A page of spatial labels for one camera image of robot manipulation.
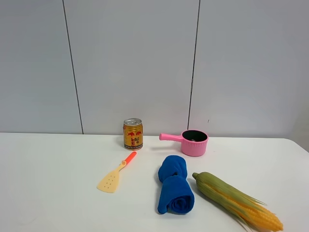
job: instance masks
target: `pink saucepan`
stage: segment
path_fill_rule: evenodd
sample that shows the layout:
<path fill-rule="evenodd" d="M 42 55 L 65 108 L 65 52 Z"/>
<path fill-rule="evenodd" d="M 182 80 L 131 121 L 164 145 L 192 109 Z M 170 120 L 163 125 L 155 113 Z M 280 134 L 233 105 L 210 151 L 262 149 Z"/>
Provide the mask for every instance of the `pink saucepan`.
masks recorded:
<path fill-rule="evenodd" d="M 159 139 L 181 142 L 184 154 L 202 156 L 206 151 L 208 135 L 199 130 L 186 130 L 181 135 L 160 134 Z"/>

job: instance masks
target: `corn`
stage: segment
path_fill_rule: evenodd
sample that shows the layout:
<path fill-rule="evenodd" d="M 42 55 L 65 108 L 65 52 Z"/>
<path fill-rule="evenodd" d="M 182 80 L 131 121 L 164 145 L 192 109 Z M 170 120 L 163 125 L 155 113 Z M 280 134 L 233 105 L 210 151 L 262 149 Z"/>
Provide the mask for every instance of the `corn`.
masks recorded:
<path fill-rule="evenodd" d="M 227 184 L 210 173 L 193 173 L 198 189 L 213 201 L 234 214 L 241 222 L 270 231 L 282 231 L 283 224 L 264 204 Z"/>

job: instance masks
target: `table surface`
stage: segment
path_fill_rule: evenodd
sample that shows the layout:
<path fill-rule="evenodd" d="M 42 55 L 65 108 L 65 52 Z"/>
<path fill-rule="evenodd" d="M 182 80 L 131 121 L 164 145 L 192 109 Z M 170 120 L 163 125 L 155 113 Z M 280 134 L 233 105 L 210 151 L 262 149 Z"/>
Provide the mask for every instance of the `table surface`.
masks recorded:
<path fill-rule="evenodd" d="M 0 133 L 2 232 L 243 232 L 198 192 L 193 172 L 210 172 L 267 203 L 285 232 L 308 231 L 309 153 L 286 139 L 210 138 L 206 154 L 144 136 L 144 148 L 120 172 L 114 194 L 99 181 L 130 151 L 122 136 Z M 195 205 L 186 215 L 157 212 L 157 171 L 168 155 L 187 162 Z"/>

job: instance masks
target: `energy drink can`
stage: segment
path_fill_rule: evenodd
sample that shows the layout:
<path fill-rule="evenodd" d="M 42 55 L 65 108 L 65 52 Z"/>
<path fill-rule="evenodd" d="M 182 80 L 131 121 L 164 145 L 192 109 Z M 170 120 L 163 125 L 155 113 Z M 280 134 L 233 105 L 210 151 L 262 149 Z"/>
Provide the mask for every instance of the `energy drink can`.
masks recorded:
<path fill-rule="evenodd" d="M 124 121 L 125 148 L 136 151 L 143 147 L 143 125 L 138 118 L 129 118 Z"/>

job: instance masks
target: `spatula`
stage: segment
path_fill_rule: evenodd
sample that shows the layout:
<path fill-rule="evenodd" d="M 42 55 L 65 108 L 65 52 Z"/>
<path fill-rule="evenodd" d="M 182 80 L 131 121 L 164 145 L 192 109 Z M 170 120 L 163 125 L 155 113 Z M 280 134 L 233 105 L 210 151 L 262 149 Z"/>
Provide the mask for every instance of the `spatula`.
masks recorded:
<path fill-rule="evenodd" d="M 103 192 L 113 193 L 116 191 L 119 183 L 119 171 L 123 169 L 135 157 L 136 152 L 133 151 L 114 171 L 108 173 L 98 184 L 97 189 Z"/>

